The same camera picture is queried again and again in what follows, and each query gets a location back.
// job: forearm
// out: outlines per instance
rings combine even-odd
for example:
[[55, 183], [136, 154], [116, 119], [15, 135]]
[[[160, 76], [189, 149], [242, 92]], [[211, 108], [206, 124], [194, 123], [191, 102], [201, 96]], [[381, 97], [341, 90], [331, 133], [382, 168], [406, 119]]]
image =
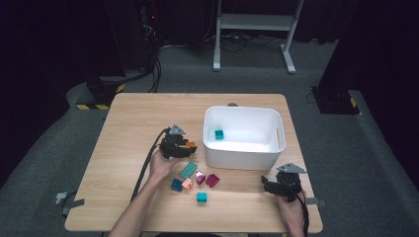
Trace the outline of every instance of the forearm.
[[147, 180], [136, 197], [126, 207], [109, 236], [139, 236], [147, 210], [160, 183], [161, 181], [158, 179]]

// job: human arm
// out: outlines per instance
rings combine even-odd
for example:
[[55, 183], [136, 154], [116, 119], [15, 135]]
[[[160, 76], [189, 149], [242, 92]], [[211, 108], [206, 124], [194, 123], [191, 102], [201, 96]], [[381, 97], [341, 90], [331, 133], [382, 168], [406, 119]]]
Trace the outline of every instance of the human arm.
[[180, 159], [173, 157], [165, 159], [161, 155], [160, 150], [154, 152], [150, 159], [150, 174], [148, 180], [115, 223], [109, 235], [110, 237], [139, 236], [155, 193], [160, 184], [169, 175], [172, 167], [178, 163], [179, 160]]
[[[305, 200], [304, 192], [298, 194], [301, 200]], [[303, 237], [303, 211], [301, 202], [298, 198], [292, 202], [287, 202], [287, 197], [275, 196], [275, 200], [280, 208], [281, 217], [292, 237]]]

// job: white container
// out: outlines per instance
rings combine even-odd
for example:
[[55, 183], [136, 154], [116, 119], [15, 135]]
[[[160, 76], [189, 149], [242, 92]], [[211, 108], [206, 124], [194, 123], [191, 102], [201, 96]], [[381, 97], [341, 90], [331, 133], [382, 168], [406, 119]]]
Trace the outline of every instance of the white container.
[[264, 108], [209, 108], [203, 140], [207, 165], [225, 169], [270, 170], [286, 147], [280, 114]]

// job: yellow black hazard tape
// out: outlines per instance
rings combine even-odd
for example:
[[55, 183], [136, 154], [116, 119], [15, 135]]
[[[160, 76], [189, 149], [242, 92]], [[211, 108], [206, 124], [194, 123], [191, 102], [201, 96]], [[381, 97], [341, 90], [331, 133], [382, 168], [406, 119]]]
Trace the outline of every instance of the yellow black hazard tape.
[[[117, 88], [115, 95], [122, 92], [124, 90], [125, 86], [126, 86], [126, 84], [120, 85]], [[108, 104], [76, 103], [76, 108], [79, 109], [79, 110], [83, 110], [83, 111], [88, 111], [88, 110], [106, 111], [106, 110], [111, 108], [111, 103], [108, 103]]]

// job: pink cube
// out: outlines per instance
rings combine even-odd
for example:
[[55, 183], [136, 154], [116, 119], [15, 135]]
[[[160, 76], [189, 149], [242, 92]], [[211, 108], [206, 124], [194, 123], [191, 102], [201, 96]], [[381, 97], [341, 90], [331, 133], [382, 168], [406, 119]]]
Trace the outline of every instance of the pink cube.
[[197, 175], [197, 184], [198, 185], [202, 184], [206, 180], [206, 175], [203, 172], [197, 171], [197, 172], [195, 172], [195, 174]]
[[191, 189], [192, 189], [192, 180], [191, 180], [191, 179], [189, 179], [189, 178], [187, 178], [187, 179], [184, 181], [184, 183], [182, 183], [182, 187], [183, 187], [185, 190], [187, 190], [187, 191], [191, 190]]
[[216, 184], [219, 182], [219, 177], [217, 177], [215, 174], [209, 175], [207, 178], [207, 185], [209, 185], [210, 188], [213, 188]]

